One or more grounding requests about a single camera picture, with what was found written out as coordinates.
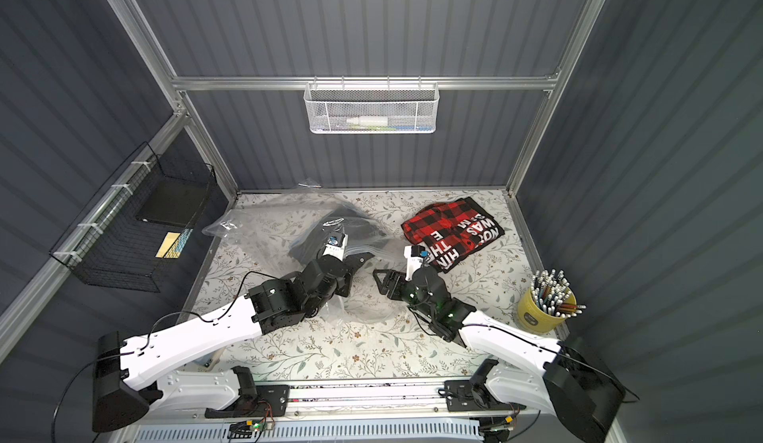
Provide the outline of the red plaid shirt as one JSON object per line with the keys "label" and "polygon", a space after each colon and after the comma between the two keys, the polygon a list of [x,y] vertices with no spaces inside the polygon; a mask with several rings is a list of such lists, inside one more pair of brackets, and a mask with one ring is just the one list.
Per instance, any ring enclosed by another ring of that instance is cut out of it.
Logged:
{"label": "red plaid shirt", "polygon": [[403,236],[428,252],[428,264],[448,273],[468,256],[486,248],[505,230],[472,197],[435,203],[401,224]]}

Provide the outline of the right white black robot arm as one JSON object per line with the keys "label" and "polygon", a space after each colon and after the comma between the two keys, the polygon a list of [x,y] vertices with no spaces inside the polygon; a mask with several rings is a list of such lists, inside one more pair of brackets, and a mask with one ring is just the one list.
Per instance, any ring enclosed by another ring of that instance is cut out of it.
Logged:
{"label": "right white black robot arm", "polygon": [[429,334],[485,355],[467,381],[447,381],[452,411],[530,407],[554,415],[583,442],[603,442],[627,389],[580,339],[557,340],[501,323],[452,296],[431,267],[376,269],[381,295],[399,301]]}

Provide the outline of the clear plastic vacuum bag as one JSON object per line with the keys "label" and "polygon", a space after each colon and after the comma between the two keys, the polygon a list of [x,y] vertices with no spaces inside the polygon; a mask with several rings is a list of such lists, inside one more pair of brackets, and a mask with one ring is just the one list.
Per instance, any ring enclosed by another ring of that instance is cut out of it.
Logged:
{"label": "clear plastic vacuum bag", "polygon": [[232,210],[204,228],[203,233],[220,238],[224,244],[235,244],[254,258],[265,273],[281,277],[307,265],[288,255],[290,244],[306,232],[308,226],[339,206],[364,212],[376,220],[391,239],[380,256],[370,259],[352,274],[349,296],[335,295],[323,306],[318,317],[332,324],[385,322],[401,313],[401,307],[379,294],[372,271],[376,268],[403,270],[403,251],[407,244],[390,226],[372,217],[352,197],[331,193],[315,182],[308,182],[281,194],[256,195],[248,201],[242,199]]}

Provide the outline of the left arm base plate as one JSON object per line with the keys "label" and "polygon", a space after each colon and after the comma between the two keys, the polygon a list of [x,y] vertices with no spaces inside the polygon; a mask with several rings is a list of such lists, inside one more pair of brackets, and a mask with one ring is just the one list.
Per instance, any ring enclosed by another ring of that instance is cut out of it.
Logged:
{"label": "left arm base plate", "polygon": [[208,419],[252,419],[282,417],[286,413],[291,387],[289,385],[256,385],[246,389],[233,403],[223,409],[205,410]]}

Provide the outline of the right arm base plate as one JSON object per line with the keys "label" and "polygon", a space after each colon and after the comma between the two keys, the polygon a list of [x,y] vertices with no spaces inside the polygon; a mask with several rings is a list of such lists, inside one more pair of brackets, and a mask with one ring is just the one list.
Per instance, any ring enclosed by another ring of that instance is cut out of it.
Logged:
{"label": "right arm base plate", "polygon": [[445,381],[444,387],[438,390],[440,397],[445,399],[450,412],[475,411],[505,411],[517,413],[525,410],[526,405],[520,403],[504,403],[497,401],[488,393],[484,385],[474,387],[469,379]]}

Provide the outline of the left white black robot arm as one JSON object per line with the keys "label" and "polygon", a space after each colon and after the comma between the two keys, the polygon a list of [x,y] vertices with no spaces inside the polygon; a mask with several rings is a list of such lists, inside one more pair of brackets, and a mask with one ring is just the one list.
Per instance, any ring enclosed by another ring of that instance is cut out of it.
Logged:
{"label": "left white black robot arm", "polygon": [[252,373],[235,366],[211,385],[186,391],[166,377],[176,369],[226,346],[256,340],[314,318],[334,296],[350,294],[354,274],[370,259],[367,253],[340,259],[326,254],[300,272],[268,279],[213,311],[143,336],[106,334],[97,343],[93,369],[91,428],[107,433],[139,421],[153,410],[202,409],[208,417],[280,416],[276,400],[259,392]]}

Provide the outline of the dark grey pinstripe shirt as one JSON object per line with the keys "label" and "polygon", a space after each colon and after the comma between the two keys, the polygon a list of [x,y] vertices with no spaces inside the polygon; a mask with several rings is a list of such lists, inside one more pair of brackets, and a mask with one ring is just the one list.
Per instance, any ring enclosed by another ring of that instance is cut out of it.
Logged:
{"label": "dark grey pinstripe shirt", "polygon": [[292,244],[288,255],[302,264],[318,257],[331,234],[348,238],[345,258],[370,259],[382,254],[391,235],[374,219],[357,208],[339,206],[308,226]]}

